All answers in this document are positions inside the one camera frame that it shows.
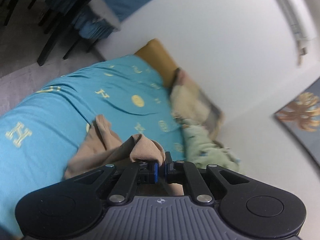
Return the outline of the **tan khaki garment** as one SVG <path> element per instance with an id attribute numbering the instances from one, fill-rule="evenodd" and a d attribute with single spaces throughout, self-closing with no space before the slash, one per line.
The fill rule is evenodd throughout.
<path id="1" fill-rule="evenodd" d="M 68 161 L 63 178 L 69 179 L 106 164 L 119 169 L 139 161 L 155 161 L 159 167 L 166 160 L 163 147 L 143 134 L 134 134 L 123 142 L 111 123 L 97 115 L 76 154 Z"/>

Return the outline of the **green fleece blanket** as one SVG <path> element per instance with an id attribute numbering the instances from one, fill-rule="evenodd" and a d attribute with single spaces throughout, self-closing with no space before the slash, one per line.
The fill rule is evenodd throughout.
<path id="1" fill-rule="evenodd" d="M 229 170 L 240 172 L 240 160 L 228 148 L 224 148 L 209 138 L 208 131 L 199 125 L 184 124 L 182 132 L 185 143 L 185 159 L 198 168 L 216 164 Z"/>

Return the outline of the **beige patchwork pillow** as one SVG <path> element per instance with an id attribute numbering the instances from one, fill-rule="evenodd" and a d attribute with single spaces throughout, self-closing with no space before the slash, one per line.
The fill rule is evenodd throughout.
<path id="1" fill-rule="evenodd" d="M 181 68 L 175 71 L 170 102 L 175 118 L 193 120 L 208 131 L 210 139 L 216 139 L 223 123 L 223 112 Z"/>

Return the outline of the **teal patterned bed sheet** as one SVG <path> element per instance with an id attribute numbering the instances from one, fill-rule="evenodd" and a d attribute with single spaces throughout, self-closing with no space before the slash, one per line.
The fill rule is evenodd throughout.
<path id="1" fill-rule="evenodd" d="M 63 178 L 97 115 L 123 141 L 142 133 L 174 160 L 184 157 L 169 90 L 141 58 L 127 55 L 54 79 L 1 117 L 1 227 L 6 232 L 22 236 L 16 204 Z"/>

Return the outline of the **mustard yellow headboard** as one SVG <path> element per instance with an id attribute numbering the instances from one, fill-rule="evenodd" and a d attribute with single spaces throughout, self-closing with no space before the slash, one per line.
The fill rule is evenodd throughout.
<path id="1" fill-rule="evenodd" d="M 135 52 L 135 55 L 143 59 L 159 73 L 164 87 L 172 87 L 178 65 L 158 39 L 154 38 L 150 40 L 145 46 Z"/>

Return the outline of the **blue covered chair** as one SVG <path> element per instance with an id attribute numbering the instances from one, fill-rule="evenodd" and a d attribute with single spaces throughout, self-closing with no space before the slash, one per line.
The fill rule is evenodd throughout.
<path id="1" fill-rule="evenodd" d="M 73 27 L 73 20 L 84 7 L 90 7 L 90 9 L 97 14 L 98 17 L 105 19 L 114 28 L 114 31 L 119 31 L 120 25 L 125 19 L 151 1 L 152 0 L 76 0 L 67 13 L 63 15 L 63 17 L 57 22 L 57 26 L 41 51 L 37 59 L 37 63 L 41 66 L 44 65 L 60 35 L 69 26 Z M 102 39 L 103 38 L 90 38 L 86 40 L 98 42 Z"/>

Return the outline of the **white air conditioner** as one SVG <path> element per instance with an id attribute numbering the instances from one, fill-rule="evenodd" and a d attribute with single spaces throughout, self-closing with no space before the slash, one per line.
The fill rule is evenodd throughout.
<path id="1" fill-rule="evenodd" d="M 305 0 L 276 0 L 296 43 L 297 66 L 308 54 L 309 43 L 317 38 L 317 30 Z"/>

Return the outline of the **palm leaf wall picture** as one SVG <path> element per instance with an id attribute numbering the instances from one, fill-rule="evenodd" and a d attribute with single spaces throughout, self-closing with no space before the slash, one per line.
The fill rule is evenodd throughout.
<path id="1" fill-rule="evenodd" d="M 319 79 L 274 113 L 274 118 L 319 165 Z"/>

